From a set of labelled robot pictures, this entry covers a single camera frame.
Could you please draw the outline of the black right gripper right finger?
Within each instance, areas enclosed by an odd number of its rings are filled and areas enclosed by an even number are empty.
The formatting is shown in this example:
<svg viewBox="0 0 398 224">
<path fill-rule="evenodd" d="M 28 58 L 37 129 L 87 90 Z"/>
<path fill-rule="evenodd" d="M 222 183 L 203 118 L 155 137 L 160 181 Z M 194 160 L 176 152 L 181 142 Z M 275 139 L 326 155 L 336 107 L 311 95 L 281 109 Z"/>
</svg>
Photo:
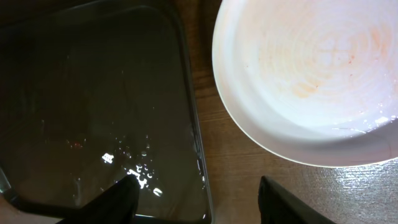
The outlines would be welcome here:
<svg viewBox="0 0 398 224">
<path fill-rule="evenodd" d="M 261 224 L 335 224 L 267 176 L 258 190 Z"/>
</svg>

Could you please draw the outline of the white plate with ketchup streak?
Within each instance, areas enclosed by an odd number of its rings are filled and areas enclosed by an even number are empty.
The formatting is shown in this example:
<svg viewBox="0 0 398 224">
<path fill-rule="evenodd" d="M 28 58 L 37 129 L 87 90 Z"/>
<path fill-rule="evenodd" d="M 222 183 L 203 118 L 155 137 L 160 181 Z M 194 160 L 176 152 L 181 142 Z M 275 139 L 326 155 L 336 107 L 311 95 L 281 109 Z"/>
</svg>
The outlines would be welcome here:
<svg viewBox="0 0 398 224">
<path fill-rule="evenodd" d="M 397 0 L 223 1 L 212 65 L 233 121 L 277 156 L 397 157 Z"/>
</svg>

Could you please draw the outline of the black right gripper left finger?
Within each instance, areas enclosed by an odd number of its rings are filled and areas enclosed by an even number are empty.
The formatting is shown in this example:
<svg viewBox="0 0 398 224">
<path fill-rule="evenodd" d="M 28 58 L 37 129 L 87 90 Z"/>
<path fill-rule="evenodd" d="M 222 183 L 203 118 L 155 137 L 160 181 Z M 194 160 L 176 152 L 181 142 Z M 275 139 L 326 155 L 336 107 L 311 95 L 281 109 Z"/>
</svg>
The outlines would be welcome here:
<svg viewBox="0 0 398 224">
<path fill-rule="evenodd" d="M 133 175 L 127 175 L 74 216 L 57 224 L 131 223 L 136 214 L 140 186 Z"/>
</svg>

